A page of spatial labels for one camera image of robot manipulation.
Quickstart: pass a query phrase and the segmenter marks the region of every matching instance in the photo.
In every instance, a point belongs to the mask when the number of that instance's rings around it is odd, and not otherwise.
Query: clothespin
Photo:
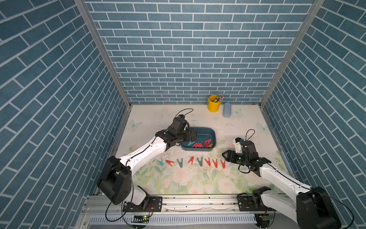
[[[203,146],[202,146],[202,144],[201,144],[201,143],[197,142],[196,144],[194,144],[194,145],[192,146],[192,148],[203,148]]]
[[[211,166],[210,158],[208,158],[208,161],[207,161],[207,159],[205,158],[205,161],[207,162],[208,166]]]
[[[201,166],[201,167],[202,167],[203,157],[201,157],[201,160],[199,160],[199,159],[197,158],[197,161],[198,161],[198,163],[199,163],[199,166]]]
[[[183,167],[183,158],[181,158],[181,162],[178,159],[177,159],[177,161],[178,161],[179,166],[182,168]]]
[[[160,163],[160,165],[164,167],[163,159],[161,159],[161,161],[159,161],[159,159],[157,159],[157,160],[158,160],[158,162]]]
[[[172,161],[170,161],[170,160],[165,160],[165,162],[166,163],[168,163],[170,166],[172,166],[172,164],[171,163],[174,163],[174,162],[172,162]]]
[[[209,143],[211,142],[212,139],[209,139],[207,141],[204,142],[205,148],[209,148]]]
[[[223,163],[223,161],[221,161],[221,165],[223,166],[223,169],[226,168],[226,161],[224,160],[224,163]]]
[[[190,162],[192,162],[192,165],[193,165],[193,159],[194,159],[194,156],[192,156],[192,157],[191,157],[191,159],[189,160],[188,164],[189,164]]]
[[[216,159],[216,163],[215,163],[215,161],[213,159],[212,159],[212,162],[215,165],[215,167],[217,168],[217,159]]]

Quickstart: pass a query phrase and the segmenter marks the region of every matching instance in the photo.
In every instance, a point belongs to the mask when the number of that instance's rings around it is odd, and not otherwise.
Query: red wire
[[[151,211],[151,216],[153,216],[153,212],[154,212],[154,205],[153,205],[153,203],[150,203],[152,206],[153,206],[153,208],[152,208],[152,211]]]

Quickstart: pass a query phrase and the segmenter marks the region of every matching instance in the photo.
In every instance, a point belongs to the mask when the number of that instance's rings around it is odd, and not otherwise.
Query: aluminum frame
[[[90,35],[93,38],[93,41],[95,42],[95,45],[97,46],[100,55],[103,58],[103,61],[105,63],[105,65],[108,68],[109,73],[111,74],[111,77],[114,81],[114,83],[116,84],[116,87],[119,91],[119,93],[121,94],[121,97],[124,101],[124,103],[126,104],[127,108],[131,107],[131,103],[128,100],[128,97],[122,87],[121,81],[119,80],[119,77],[117,75],[116,69],[114,68],[111,58],[108,55],[107,49],[105,48],[103,42],[102,42],[102,38],[99,35],[98,29],[95,26],[95,23],[92,19],[92,15],[90,14],[86,3],[84,0],[74,0],[76,7],[78,8],[81,17],[83,18],[86,27],[89,29]]]
[[[267,100],[269,99],[272,91],[275,89],[278,81],[281,79],[282,74],[284,73],[285,69],[287,68],[290,60],[292,59],[293,55],[296,52],[296,49],[299,47],[302,39],[304,38],[307,30],[310,28],[310,25],[315,19],[315,16],[318,14],[321,6],[323,5],[325,0],[314,0],[313,4],[310,6],[309,11],[301,23],[298,32],[296,33],[294,40],[292,41],[290,48],[286,52],[285,56],[283,57],[282,62],[280,63],[279,67],[277,68],[276,73],[273,76],[271,83],[268,85],[268,89],[264,93],[261,101],[259,102],[261,107],[264,107]]]
[[[296,175],[294,173],[294,170],[293,170],[292,166],[290,165],[290,162],[288,161],[288,159],[287,159],[287,157],[285,155],[285,152],[283,151],[283,148],[282,148],[282,146],[280,144],[280,140],[278,139],[278,136],[275,133],[275,130],[274,130],[271,122],[269,121],[266,113],[264,112],[264,109],[262,107],[259,107],[259,108],[261,110],[261,113],[262,113],[262,116],[263,116],[264,120],[266,121],[266,124],[268,126],[269,132],[271,133],[272,138],[273,138],[273,140],[274,140],[274,142],[275,142],[275,144],[277,146],[277,149],[278,149],[278,151],[281,154],[281,157],[283,159],[283,162],[284,162],[284,164],[285,164],[285,166],[287,168],[287,171],[288,171],[289,175],[292,176],[292,177],[295,177],[298,180],[298,177],[296,177]]]
[[[128,121],[129,116],[130,116],[131,110],[132,110],[132,105],[131,105],[130,108],[127,108],[126,111],[124,112],[124,115],[123,115],[121,124],[119,125],[118,131],[117,131],[117,134],[116,134],[116,137],[115,137],[114,142],[112,144],[112,147],[111,147],[111,149],[109,151],[108,158],[111,157],[111,156],[115,156],[116,155],[116,152],[117,152],[118,146],[119,146],[119,144],[121,142],[121,138],[122,138],[123,132],[124,132],[124,130],[126,128],[127,121]],[[100,194],[99,188],[96,187],[94,189],[94,192],[93,193],[95,195]]]
[[[237,194],[212,195],[151,195],[162,196],[161,212],[157,214],[260,214],[264,211],[239,211]],[[88,196],[75,228],[86,229],[93,215],[104,215],[111,201],[104,195]],[[121,215],[121,205],[110,205],[107,215],[110,217]]]

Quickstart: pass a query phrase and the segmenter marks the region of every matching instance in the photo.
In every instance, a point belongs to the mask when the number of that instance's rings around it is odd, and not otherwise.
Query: white vent grille
[[[131,223],[134,215],[125,216],[126,222]],[[150,226],[174,226],[174,225],[194,225],[194,224],[256,224],[254,214],[164,214],[153,215],[150,218]],[[104,215],[93,215],[89,225],[122,225],[123,219],[116,222],[108,222]],[[145,223],[134,223],[135,225],[146,225]]]

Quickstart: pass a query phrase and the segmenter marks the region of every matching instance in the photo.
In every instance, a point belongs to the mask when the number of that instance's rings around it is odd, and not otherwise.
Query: blue cylinder
[[[223,114],[223,116],[225,118],[229,118],[231,116],[231,103],[226,102],[224,104],[224,114]]]

